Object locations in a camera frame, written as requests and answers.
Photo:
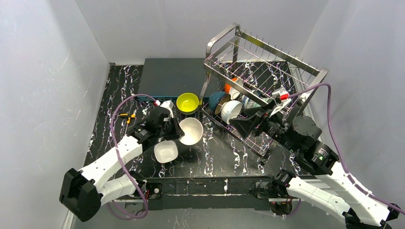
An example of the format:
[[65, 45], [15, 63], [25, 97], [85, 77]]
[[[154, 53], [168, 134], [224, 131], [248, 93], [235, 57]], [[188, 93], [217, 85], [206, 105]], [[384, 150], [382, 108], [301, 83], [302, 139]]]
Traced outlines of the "blue white patterned bowl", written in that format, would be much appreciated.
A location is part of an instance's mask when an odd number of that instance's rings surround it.
[[[251, 90], [250, 92], [252, 92], [256, 96], [261, 95], [261, 93], [258, 90]], [[252, 108], [255, 104], [255, 102], [252, 99], [250, 99], [249, 97], [247, 97], [246, 95], [243, 95], [241, 97], [241, 103], [242, 103], [242, 107], [244, 109]]]

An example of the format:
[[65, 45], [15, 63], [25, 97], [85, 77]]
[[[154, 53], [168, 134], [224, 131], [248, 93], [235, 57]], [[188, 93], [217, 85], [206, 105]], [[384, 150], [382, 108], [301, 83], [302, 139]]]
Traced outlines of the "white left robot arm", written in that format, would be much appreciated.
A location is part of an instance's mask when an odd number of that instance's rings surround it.
[[59, 201], [82, 222], [90, 220], [100, 207], [118, 197], [143, 191], [132, 175], [110, 178], [126, 163], [158, 143], [173, 140], [184, 133], [175, 119], [173, 106], [164, 102], [134, 125], [133, 131], [93, 163], [76, 170], [69, 169], [62, 182]]

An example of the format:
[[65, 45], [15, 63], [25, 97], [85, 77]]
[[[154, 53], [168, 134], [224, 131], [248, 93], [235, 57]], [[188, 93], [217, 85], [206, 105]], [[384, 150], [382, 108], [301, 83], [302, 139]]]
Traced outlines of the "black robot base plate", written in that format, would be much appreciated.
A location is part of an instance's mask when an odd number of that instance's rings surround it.
[[150, 177], [144, 180], [150, 210], [250, 208], [292, 212], [292, 200], [278, 194], [269, 176]]

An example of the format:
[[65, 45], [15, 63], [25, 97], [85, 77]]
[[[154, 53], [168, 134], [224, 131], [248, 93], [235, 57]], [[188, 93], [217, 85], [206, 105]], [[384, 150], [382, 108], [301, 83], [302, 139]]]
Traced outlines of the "orange white bowl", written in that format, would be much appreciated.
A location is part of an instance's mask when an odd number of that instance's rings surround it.
[[[243, 80], [239, 78], [232, 78], [231, 79], [233, 82], [236, 82], [237, 84], [243, 86]], [[236, 90], [235, 88], [231, 87], [229, 84], [225, 84], [224, 91], [231, 96], [231, 100], [236, 100], [237, 97], [240, 95], [240, 92]]]

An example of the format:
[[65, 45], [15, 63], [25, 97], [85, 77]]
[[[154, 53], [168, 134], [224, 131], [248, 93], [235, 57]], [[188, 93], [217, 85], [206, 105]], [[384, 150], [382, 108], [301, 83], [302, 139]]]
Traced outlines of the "white round bowl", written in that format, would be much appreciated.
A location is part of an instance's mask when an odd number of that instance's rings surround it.
[[230, 120], [236, 118], [242, 110], [242, 103], [240, 101], [231, 100], [226, 102], [221, 109], [221, 119], [230, 124]]

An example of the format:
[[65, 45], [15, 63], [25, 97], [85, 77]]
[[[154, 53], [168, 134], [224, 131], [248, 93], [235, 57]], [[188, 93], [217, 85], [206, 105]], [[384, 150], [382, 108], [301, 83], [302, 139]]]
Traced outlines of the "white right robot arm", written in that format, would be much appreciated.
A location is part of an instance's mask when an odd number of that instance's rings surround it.
[[323, 191], [283, 169], [271, 185], [279, 195], [307, 201], [343, 221], [349, 229], [387, 229], [388, 221], [404, 213], [396, 204], [379, 200], [344, 168], [339, 155], [319, 140], [322, 131], [311, 117], [300, 115], [287, 123], [281, 113], [272, 114], [270, 108], [248, 109], [246, 118], [232, 115], [228, 122], [244, 138], [266, 133], [296, 153], [294, 161], [333, 190]]

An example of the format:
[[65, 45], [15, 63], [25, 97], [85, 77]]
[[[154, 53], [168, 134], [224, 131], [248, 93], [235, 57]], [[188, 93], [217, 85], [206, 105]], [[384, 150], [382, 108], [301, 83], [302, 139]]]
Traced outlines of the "beige floral bowl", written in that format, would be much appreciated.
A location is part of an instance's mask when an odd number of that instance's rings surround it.
[[184, 132], [184, 135], [179, 138], [179, 141], [186, 146], [192, 146], [197, 144], [203, 136], [203, 125], [202, 123], [192, 117], [183, 119], [179, 126]]

